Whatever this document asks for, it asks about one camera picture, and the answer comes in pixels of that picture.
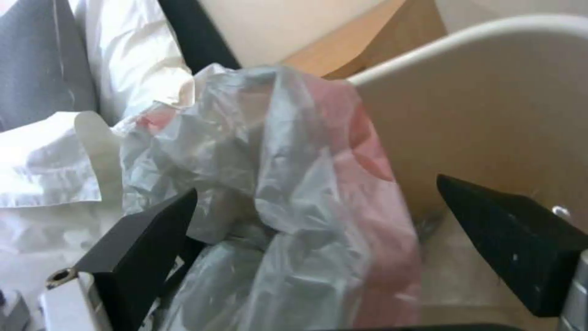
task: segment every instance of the silver metal part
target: silver metal part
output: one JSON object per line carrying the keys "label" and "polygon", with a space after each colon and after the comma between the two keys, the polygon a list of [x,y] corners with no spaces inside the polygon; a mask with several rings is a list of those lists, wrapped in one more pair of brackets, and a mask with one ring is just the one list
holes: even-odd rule
{"label": "silver metal part", "polygon": [[576,268],[576,275],[570,285],[560,317],[558,331],[587,331],[588,330],[588,250],[580,255]]}
{"label": "silver metal part", "polygon": [[48,290],[51,290],[77,277],[78,272],[74,268],[61,269],[52,274],[51,276],[49,276],[49,278],[47,278],[47,281],[45,282],[45,287]]}

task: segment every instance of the crumpled plastic bag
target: crumpled plastic bag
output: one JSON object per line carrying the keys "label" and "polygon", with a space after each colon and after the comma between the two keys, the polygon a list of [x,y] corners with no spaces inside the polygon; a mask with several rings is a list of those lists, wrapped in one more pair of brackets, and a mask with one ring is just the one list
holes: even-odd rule
{"label": "crumpled plastic bag", "polygon": [[123,210],[196,187],[211,244],[162,327],[302,330],[418,319],[415,230],[347,82],[284,67],[213,75],[199,101],[138,118],[121,143]]}

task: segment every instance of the plastic sheet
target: plastic sheet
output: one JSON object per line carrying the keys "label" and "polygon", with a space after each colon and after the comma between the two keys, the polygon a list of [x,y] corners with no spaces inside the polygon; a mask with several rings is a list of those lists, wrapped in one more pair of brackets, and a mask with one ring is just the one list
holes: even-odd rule
{"label": "plastic sheet", "polygon": [[[189,235],[213,246],[174,298],[167,329],[417,321],[415,230],[348,83],[282,67],[214,75],[193,107],[138,118],[121,163],[126,213],[189,187],[201,198]],[[267,246],[251,243],[260,238]]]}

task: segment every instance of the wooden surface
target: wooden surface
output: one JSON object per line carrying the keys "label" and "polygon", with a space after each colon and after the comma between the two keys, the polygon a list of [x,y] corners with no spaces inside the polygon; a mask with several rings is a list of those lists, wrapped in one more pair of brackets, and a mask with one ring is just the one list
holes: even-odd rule
{"label": "wooden surface", "polygon": [[434,0],[385,0],[283,63],[320,77],[347,78],[444,35]]}

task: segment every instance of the white wall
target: white wall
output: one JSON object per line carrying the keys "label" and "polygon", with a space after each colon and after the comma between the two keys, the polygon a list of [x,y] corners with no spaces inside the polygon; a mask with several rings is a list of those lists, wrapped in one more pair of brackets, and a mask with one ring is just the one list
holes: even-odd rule
{"label": "white wall", "polygon": [[588,16],[588,0],[436,0],[436,3],[448,32],[524,14]]}
{"label": "white wall", "polygon": [[244,66],[274,64],[382,0],[199,0]]}

